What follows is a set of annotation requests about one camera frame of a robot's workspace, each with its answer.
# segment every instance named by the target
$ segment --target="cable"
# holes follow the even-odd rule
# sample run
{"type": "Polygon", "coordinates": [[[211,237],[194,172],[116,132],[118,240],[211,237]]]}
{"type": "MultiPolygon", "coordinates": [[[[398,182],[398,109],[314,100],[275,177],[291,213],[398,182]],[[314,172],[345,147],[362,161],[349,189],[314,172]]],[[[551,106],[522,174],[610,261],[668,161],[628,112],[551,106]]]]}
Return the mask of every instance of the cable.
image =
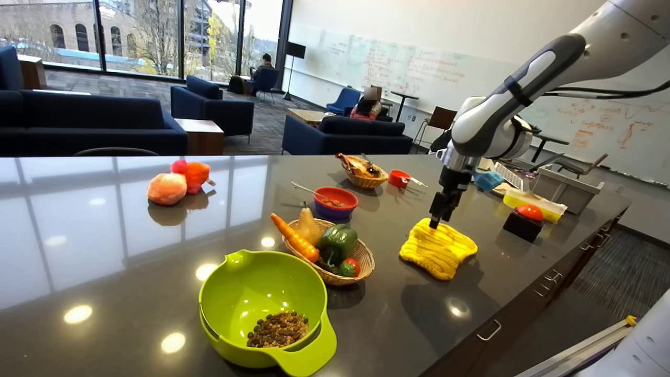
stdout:
{"type": "Polygon", "coordinates": [[[639,98],[639,96],[649,96],[649,94],[655,94],[655,92],[663,92],[663,90],[668,90],[670,88],[670,81],[660,84],[657,88],[652,88],[652,90],[606,90],[606,88],[584,88],[584,86],[559,86],[559,88],[554,88],[551,92],[546,92],[546,96],[577,96],[577,94],[561,94],[561,90],[567,90],[567,92],[601,92],[601,94],[607,94],[607,96],[577,96],[577,98],[595,98],[595,100],[607,100],[607,98],[639,98]]]}

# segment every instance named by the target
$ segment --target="green vegetable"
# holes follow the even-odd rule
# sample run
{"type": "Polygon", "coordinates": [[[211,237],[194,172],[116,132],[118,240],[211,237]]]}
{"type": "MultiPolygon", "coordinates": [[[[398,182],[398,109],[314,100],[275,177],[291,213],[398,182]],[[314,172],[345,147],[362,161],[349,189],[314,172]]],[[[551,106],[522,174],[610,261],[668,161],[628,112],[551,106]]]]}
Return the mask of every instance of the green vegetable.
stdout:
{"type": "Polygon", "coordinates": [[[358,245],[358,232],[349,225],[335,225],[322,232],[318,241],[320,262],[330,270],[338,270],[338,266],[352,255],[358,245]]]}
{"type": "Polygon", "coordinates": [[[343,277],[358,277],[360,275],[360,264],[356,259],[345,259],[341,264],[339,264],[339,275],[343,277]]]}

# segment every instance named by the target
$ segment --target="whiteboard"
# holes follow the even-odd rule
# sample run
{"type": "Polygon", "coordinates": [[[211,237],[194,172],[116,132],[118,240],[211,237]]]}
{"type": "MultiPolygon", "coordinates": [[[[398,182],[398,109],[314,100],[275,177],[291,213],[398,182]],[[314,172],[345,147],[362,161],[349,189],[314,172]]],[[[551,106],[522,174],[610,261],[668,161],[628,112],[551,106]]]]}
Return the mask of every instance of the whiteboard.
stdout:
{"type": "Polygon", "coordinates": [[[492,60],[350,35],[305,35],[303,42],[309,52],[307,60],[295,61],[295,72],[341,86],[375,84],[385,92],[413,94],[425,112],[439,103],[462,108],[467,96],[489,92],[494,83],[515,69],[512,63],[492,60]]]}
{"type": "MultiPolygon", "coordinates": [[[[385,92],[416,94],[420,103],[413,106],[428,114],[437,106],[460,109],[467,96],[486,96],[518,69],[518,63],[335,32],[305,35],[305,45],[309,54],[295,61],[295,72],[339,86],[375,84],[385,92]]],[[[655,66],[639,72],[613,88],[652,88],[668,81],[670,48],[660,52],[655,66]]],[[[583,161],[595,161],[607,151],[603,165],[670,187],[670,94],[638,100],[539,98],[522,115],[569,142],[546,142],[550,151],[583,161]]]]}

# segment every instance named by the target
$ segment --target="countertop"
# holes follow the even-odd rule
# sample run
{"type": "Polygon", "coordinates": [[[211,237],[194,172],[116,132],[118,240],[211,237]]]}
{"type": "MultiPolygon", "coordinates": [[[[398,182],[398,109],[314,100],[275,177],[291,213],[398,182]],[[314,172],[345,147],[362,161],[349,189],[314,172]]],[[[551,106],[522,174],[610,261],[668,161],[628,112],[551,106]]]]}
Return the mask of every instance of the countertop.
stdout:
{"type": "Polygon", "coordinates": [[[338,354],[320,376],[420,376],[494,317],[626,201],[601,194],[583,213],[544,226],[536,244],[502,231],[509,209],[473,187],[452,226],[477,241],[476,266],[440,283],[398,261],[440,189],[430,155],[373,158],[425,182],[358,192],[325,158],[202,158],[216,187],[177,207],[148,203],[149,180],[177,158],[0,160],[0,372],[2,376],[278,376],[225,363],[197,321],[197,269],[229,252],[284,250],[270,213],[295,219],[307,187],[338,184],[360,201],[352,226],[377,270],[330,290],[338,354]],[[66,313],[90,318],[67,326],[66,313]],[[171,334],[187,343],[162,352],[171,334]]]}

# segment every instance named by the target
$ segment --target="drawer handle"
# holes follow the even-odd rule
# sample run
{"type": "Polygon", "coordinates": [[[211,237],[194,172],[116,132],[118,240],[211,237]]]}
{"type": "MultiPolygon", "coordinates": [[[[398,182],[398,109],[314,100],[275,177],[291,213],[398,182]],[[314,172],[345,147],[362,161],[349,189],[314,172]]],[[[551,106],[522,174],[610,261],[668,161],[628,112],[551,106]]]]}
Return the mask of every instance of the drawer handle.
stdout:
{"type": "Polygon", "coordinates": [[[558,270],[558,269],[554,269],[554,277],[550,277],[550,275],[544,275],[544,282],[551,282],[551,283],[559,283],[563,279],[563,275],[558,270]]]}
{"type": "Polygon", "coordinates": [[[494,330],[489,337],[485,337],[483,334],[477,334],[480,342],[489,343],[491,340],[494,340],[494,337],[500,334],[502,322],[497,321],[497,318],[494,318],[494,322],[497,322],[497,330],[494,330]]]}

